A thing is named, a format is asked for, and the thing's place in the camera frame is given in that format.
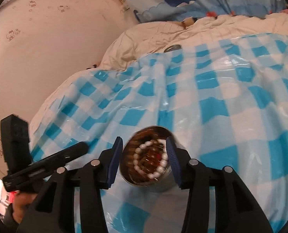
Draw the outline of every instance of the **blue checkered tablecloth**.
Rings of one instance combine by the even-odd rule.
[[[111,148],[117,136],[126,143],[151,125],[171,130],[206,166],[232,166],[274,232],[286,222],[288,36],[246,35],[149,54],[124,72],[87,70],[46,110],[32,134],[31,153],[37,161],[87,141],[89,154],[68,166],[77,168]],[[102,191],[109,232],[181,232],[187,197],[178,188],[149,193],[118,173],[112,188]]]

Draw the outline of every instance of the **sleeve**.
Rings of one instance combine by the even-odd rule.
[[[13,208],[12,204],[10,204],[6,210],[6,214],[4,216],[4,225],[8,228],[9,233],[15,233],[19,224],[12,217]]]

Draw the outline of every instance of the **white bead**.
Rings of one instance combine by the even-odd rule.
[[[150,179],[154,179],[155,178],[152,173],[147,174],[147,177],[150,178]]]
[[[166,152],[162,153],[161,158],[164,160],[168,160],[168,155]]]
[[[163,173],[163,171],[164,171],[164,168],[162,166],[157,167],[157,172]]]
[[[160,165],[161,165],[162,167],[166,167],[167,164],[168,164],[168,161],[166,161],[166,160],[164,160],[164,159],[162,159],[162,160],[160,161]]]
[[[150,141],[146,141],[146,142],[145,142],[145,145],[146,145],[146,146],[151,146],[152,144],[153,144],[153,143],[150,142]]]
[[[154,177],[155,177],[155,178],[160,177],[160,175],[161,175],[161,173],[159,173],[159,172],[154,172]]]

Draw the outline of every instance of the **plastic sheet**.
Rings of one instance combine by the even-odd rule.
[[[288,219],[288,36],[247,35],[81,73],[33,133],[34,160],[87,141],[80,167],[136,131],[166,127],[206,166],[232,166],[277,232]],[[80,232],[78,193],[75,220]],[[181,232],[188,191],[151,193],[118,173],[102,202],[109,232]],[[211,191],[210,231],[214,229]]]

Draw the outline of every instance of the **wall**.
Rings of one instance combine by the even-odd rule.
[[[66,78],[92,67],[136,24],[118,0],[5,0],[0,7],[0,120],[28,122]],[[0,145],[0,177],[6,174]]]

